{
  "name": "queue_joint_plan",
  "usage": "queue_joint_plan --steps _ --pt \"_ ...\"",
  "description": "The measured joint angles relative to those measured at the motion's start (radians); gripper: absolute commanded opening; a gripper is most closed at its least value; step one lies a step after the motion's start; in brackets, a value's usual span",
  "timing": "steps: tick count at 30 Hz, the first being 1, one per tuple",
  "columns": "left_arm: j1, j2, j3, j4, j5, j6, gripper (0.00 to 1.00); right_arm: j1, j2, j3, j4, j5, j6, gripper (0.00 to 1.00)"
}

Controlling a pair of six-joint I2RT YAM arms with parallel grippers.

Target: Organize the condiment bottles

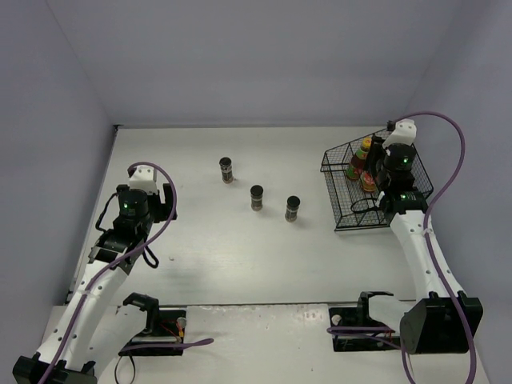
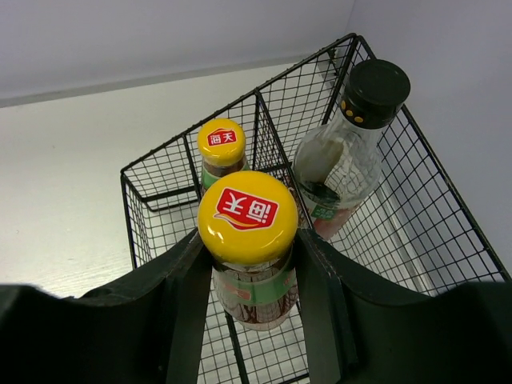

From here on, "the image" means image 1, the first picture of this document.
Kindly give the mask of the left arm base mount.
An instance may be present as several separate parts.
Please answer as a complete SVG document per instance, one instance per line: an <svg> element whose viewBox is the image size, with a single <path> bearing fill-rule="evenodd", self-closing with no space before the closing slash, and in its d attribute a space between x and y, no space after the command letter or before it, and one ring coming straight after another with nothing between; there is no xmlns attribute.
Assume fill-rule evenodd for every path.
<svg viewBox="0 0 512 384"><path fill-rule="evenodd" d="M175 347L183 343L186 329L186 310L163 308L159 300L148 295L132 293L122 302L138 308L145 315L143 329L125 345L119 356L169 357L182 356L184 350Z"/></svg>

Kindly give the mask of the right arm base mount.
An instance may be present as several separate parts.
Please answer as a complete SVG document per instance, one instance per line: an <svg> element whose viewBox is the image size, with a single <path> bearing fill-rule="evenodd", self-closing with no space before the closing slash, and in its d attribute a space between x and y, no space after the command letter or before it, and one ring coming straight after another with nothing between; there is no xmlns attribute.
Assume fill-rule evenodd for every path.
<svg viewBox="0 0 512 384"><path fill-rule="evenodd" d="M364 291L356 303L328 308L335 352L371 352L400 348L399 323L412 304L385 291Z"/></svg>

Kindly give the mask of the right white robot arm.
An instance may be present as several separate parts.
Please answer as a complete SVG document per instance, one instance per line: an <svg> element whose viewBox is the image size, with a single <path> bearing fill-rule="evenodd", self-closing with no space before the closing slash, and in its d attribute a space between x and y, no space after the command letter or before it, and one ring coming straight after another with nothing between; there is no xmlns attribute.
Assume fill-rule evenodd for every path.
<svg viewBox="0 0 512 384"><path fill-rule="evenodd" d="M386 144L373 136L364 166L378 190L375 203L399 241L413 275L416 302L388 293L363 293L354 320L364 330L381 323L398 333L409 354L464 354L483 316L478 298L466 295L436 240L428 204L412 172L411 144Z"/></svg>

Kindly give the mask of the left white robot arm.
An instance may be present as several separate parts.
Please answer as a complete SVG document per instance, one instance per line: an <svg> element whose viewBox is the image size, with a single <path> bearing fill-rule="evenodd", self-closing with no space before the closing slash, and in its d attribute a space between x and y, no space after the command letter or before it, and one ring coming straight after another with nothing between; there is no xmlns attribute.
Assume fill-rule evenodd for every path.
<svg viewBox="0 0 512 384"><path fill-rule="evenodd" d="M153 225L168 226L177 217L174 184L120 185L113 194L119 214L112 228L104 230L90 252L79 289L69 302L54 331L31 357L21 356L13 368L18 383L96 383L109 360L136 333L148 336L160 325L156 298L132 293L122 304L116 326L102 324L113 295L142 258L155 269L159 265L149 245Z"/></svg>

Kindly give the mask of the sauce bottle yellow cap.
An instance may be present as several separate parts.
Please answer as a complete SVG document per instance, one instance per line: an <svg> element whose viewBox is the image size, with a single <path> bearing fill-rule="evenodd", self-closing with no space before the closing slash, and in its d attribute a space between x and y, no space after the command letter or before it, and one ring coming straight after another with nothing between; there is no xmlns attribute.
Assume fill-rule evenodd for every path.
<svg viewBox="0 0 512 384"><path fill-rule="evenodd" d="M356 181L360 178L364 165L366 162L367 155L370 151L372 143L371 137L365 137L359 147L354 152L348 169L346 170L346 176L349 180Z"/></svg>
<svg viewBox="0 0 512 384"><path fill-rule="evenodd" d="M376 191L377 187L371 174L363 171L360 176L361 188L365 193L372 194Z"/></svg>

